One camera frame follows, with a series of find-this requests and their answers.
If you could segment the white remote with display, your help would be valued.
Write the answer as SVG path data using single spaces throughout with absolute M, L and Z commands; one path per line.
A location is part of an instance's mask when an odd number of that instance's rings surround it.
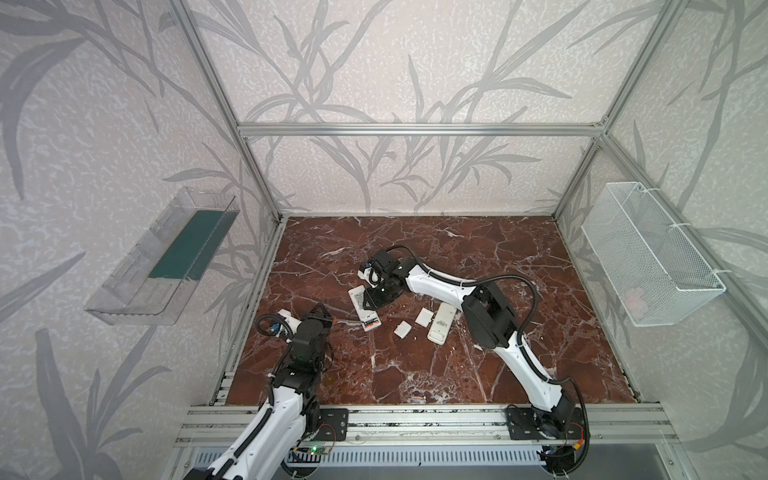
M 378 328 L 381 325 L 381 320 L 375 310 L 368 310 L 363 306 L 364 293 L 365 287 L 362 285 L 357 286 L 348 292 L 360 323 L 363 326 L 363 329 L 368 332 Z

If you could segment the white battery cover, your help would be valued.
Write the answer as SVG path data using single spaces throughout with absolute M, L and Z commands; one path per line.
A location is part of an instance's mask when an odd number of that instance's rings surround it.
M 422 308 L 418 313 L 415 323 L 421 327 L 428 327 L 433 319 L 434 313 L 431 310 Z
M 402 321 L 394 330 L 394 334 L 400 339 L 404 339 L 411 330 L 412 326 L 408 322 Z

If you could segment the white remote being unloaded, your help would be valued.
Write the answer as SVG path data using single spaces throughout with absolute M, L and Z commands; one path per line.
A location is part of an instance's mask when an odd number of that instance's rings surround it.
M 448 303 L 442 303 L 432 320 L 427 334 L 428 340 L 437 345 L 443 345 L 456 317 L 456 313 L 457 309 L 454 306 Z

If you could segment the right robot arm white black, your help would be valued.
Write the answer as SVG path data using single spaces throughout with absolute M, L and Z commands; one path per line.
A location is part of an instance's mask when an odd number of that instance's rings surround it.
M 523 339 L 539 303 L 538 290 L 530 278 L 507 273 L 463 279 L 428 266 L 413 251 L 396 258 L 390 249 L 378 251 L 361 264 L 359 275 L 369 283 L 363 294 L 363 306 L 369 310 L 383 308 L 404 292 L 430 296 L 461 310 L 475 342 L 503 359 L 523 386 L 538 419 L 556 429 L 570 422 L 576 403 L 562 389 L 562 382 L 545 371 Z M 507 279 L 522 282 L 532 294 L 532 305 L 524 320 L 517 318 L 508 297 L 497 285 L 499 280 Z

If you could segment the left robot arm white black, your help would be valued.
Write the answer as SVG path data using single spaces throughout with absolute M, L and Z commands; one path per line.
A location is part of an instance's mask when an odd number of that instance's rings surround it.
M 266 313 L 255 320 L 260 334 L 287 343 L 268 374 L 267 399 L 237 440 L 209 466 L 191 469 L 187 479 L 270 479 L 289 451 L 320 428 L 316 393 L 333 324 L 322 303 L 299 319 Z

